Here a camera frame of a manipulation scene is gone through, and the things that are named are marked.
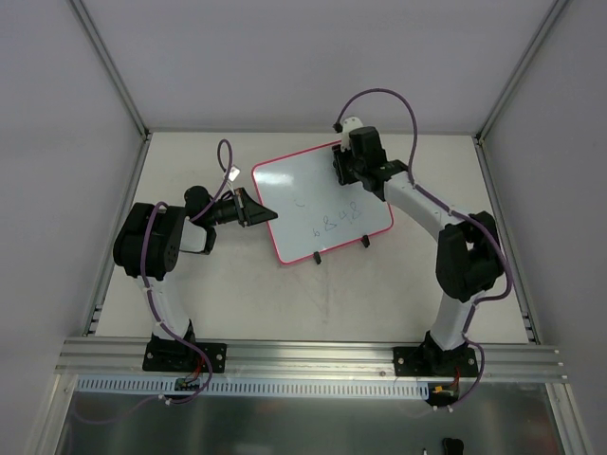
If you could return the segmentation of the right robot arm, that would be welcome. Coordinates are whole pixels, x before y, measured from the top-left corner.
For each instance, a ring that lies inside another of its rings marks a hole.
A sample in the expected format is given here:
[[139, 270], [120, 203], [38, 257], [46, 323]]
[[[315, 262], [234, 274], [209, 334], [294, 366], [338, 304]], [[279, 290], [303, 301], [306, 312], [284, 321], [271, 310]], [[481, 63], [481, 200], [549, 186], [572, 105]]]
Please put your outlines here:
[[468, 347], [465, 333], [474, 307], [505, 273], [495, 220], [486, 211], [459, 213], [423, 188], [410, 164], [387, 157], [375, 127], [348, 118], [334, 130], [340, 135], [340, 144], [332, 147], [339, 184], [360, 183], [436, 241], [435, 276], [442, 299], [421, 352], [432, 373], [446, 374]]

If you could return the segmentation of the pink framed whiteboard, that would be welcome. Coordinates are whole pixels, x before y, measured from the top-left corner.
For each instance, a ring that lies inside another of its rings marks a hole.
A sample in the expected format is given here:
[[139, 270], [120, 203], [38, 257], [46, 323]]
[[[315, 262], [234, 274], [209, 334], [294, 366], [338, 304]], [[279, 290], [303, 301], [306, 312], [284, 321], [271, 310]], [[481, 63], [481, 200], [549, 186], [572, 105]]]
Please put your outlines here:
[[360, 183], [342, 186], [333, 147], [323, 144], [256, 164], [251, 177], [260, 203], [278, 214], [268, 222], [281, 264], [320, 256], [391, 229], [390, 206]]

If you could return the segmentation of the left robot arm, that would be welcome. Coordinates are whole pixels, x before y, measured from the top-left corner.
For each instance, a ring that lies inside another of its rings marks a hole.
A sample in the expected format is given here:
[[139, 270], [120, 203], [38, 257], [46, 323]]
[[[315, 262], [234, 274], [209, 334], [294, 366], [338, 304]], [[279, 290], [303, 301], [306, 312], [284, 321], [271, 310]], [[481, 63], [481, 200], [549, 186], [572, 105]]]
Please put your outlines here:
[[192, 321], [170, 279], [179, 255], [210, 254], [220, 225], [248, 228], [278, 218], [277, 212], [253, 200], [243, 188], [213, 199], [206, 188], [194, 186], [185, 191], [184, 202], [183, 206], [136, 203], [113, 245], [115, 265], [137, 282], [146, 299], [153, 339], [169, 342], [165, 358], [179, 370], [191, 368], [198, 358]]

